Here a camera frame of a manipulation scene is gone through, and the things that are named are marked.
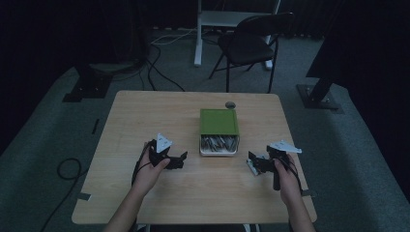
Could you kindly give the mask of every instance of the box lid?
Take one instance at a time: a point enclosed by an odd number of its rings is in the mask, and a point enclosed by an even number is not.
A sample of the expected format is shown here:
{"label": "box lid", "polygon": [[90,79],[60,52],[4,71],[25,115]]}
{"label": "box lid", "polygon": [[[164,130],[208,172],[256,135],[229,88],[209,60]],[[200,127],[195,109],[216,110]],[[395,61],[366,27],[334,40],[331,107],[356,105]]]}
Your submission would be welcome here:
{"label": "box lid", "polygon": [[201,134],[239,135],[234,109],[201,109]]}

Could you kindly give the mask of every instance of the white tag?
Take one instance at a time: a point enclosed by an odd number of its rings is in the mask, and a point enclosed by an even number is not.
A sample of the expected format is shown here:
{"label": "white tag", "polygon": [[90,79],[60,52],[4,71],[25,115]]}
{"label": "white tag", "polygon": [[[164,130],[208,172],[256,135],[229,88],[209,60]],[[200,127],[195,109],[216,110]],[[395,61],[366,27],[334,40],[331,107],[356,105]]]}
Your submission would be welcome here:
{"label": "white tag", "polygon": [[302,149],[295,148],[284,140],[281,140],[281,142],[271,143],[270,146],[283,152],[302,153]]}
{"label": "white tag", "polygon": [[162,152],[172,145],[172,141],[168,140],[162,134],[158,133],[157,135],[157,153]]}

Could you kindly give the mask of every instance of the black chair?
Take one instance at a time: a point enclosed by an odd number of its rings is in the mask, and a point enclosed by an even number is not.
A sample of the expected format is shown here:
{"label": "black chair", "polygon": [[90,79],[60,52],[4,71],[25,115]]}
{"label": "black chair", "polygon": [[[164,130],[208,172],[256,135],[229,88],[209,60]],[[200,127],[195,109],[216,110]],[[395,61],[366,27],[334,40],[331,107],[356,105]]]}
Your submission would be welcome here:
{"label": "black chair", "polygon": [[[226,70],[226,93],[229,92],[229,70],[249,65],[249,71],[254,64],[272,60],[271,79],[268,93],[272,89],[275,65],[278,55],[278,36],[289,31],[294,15],[292,13],[268,14],[251,16],[242,20],[233,33],[219,37],[218,45],[222,50],[217,64],[209,78],[216,71]],[[271,36],[271,41],[266,43],[264,38]],[[223,56],[226,57],[226,68],[218,69]]]}

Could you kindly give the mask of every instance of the white desk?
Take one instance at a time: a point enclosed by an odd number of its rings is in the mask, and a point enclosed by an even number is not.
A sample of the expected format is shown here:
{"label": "white desk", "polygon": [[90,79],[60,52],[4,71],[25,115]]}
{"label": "white desk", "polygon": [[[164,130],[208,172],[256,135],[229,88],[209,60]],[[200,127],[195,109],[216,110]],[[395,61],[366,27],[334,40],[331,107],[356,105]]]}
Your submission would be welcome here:
{"label": "white desk", "polygon": [[[278,7],[280,0],[277,0],[274,8],[273,14],[278,12]],[[195,60],[194,64],[199,67],[201,66],[202,59],[202,26],[226,26],[226,27],[236,27],[238,23],[247,17],[254,15],[270,15],[267,13],[242,13],[242,12],[216,12],[216,11],[202,11],[202,0],[198,0],[198,17],[197,17],[197,35],[196,35],[196,49],[195,49]],[[272,68],[272,62],[266,62],[266,67],[268,69]]]}

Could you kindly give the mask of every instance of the green box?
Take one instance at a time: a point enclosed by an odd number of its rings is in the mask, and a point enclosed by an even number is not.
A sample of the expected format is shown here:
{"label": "green box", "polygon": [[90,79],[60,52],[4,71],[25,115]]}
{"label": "green box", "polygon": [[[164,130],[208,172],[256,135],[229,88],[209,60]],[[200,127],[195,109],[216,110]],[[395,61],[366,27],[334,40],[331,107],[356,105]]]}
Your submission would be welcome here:
{"label": "green box", "polygon": [[234,109],[201,109],[199,148],[203,156],[233,156],[239,145]]}

